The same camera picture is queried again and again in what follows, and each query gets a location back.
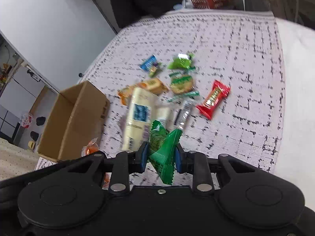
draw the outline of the screw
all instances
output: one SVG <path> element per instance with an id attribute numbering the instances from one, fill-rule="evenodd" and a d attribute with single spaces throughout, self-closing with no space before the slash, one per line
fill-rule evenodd
<path id="1" fill-rule="evenodd" d="M 159 189 L 159 190 L 157 190 L 157 193 L 158 193 L 158 194 L 165 194 L 166 191 L 165 191 L 164 189 Z"/>
<path id="2" fill-rule="evenodd" d="M 113 184 L 111 186 L 111 190 L 113 190 L 114 192 L 121 192 L 124 189 L 126 189 L 126 186 L 124 184 Z"/>
<path id="3" fill-rule="evenodd" d="M 212 190 L 212 186 L 209 184 L 198 184 L 197 189 L 201 192 L 208 192 Z"/>

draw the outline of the round black disc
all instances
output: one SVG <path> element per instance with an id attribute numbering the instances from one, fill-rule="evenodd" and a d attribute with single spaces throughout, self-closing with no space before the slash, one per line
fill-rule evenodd
<path id="1" fill-rule="evenodd" d="M 293 184 L 267 174 L 238 174 L 219 192 L 223 211 L 240 224 L 277 228 L 294 222 L 304 208 L 302 192 Z"/>
<path id="2" fill-rule="evenodd" d="M 102 189 L 80 173 L 50 175 L 26 186 L 18 197 L 18 207 L 26 219 L 50 229 L 85 222 L 103 202 Z"/>

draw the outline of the cardboard box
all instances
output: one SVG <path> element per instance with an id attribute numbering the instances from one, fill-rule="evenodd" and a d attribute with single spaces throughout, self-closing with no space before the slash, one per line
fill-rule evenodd
<path id="1" fill-rule="evenodd" d="M 110 102 L 90 82 L 58 94 L 39 146 L 39 156 L 58 162 L 81 157 L 92 139 L 101 138 Z"/>

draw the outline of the patterned tablecloth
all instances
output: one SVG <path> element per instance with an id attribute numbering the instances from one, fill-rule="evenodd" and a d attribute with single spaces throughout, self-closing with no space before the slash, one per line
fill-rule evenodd
<path id="1" fill-rule="evenodd" d="M 117 90 L 147 79 L 139 64 L 154 54 L 168 64 L 177 53 L 195 54 L 196 89 L 200 102 L 215 79 L 230 85 L 231 92 L 207 120 L 194 108 L 180 143 L 216 158 L 233 155 L 273 173 L 281 142 L 284 113 L 283 55 L 275 18 L 270 13 L 218 10 L 172 11 L 159 19 L 145 18 L 124 28 L 89 67 L 88 80 L 107 95 L 111 108 L 100 149 L 108 157 L 120 151 L 119 119 L 127 111 Z M 158 78 L 170 84 L 164 70 Z M 160 96 L 161 103 L 172 96 Z M 180 108 L 173 105 L 173 116 Z M 43 167 L 45 160 L 39 161 Z M 130 175 L 135 185 L 163 185 L 151 164 L 143 174 Z M 173 185 L 191 185 L 192 176 L 175 172 Z"/>

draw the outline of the red candy wrapper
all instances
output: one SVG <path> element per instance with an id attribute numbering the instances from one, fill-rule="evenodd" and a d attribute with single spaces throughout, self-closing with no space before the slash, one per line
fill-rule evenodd
<path id="1" fill-rule="evenodd" d="M 230 88 L 225 86 L 222 82 L 215 80 L 212 86 L 212 91 L 208 97 L 204 100 L 202 105 L 196 106 L 200 113 L 206 116 L 209 120 L 212 118 L 212 114 L 223 98 L 226 98 L 230 92 Z"/>

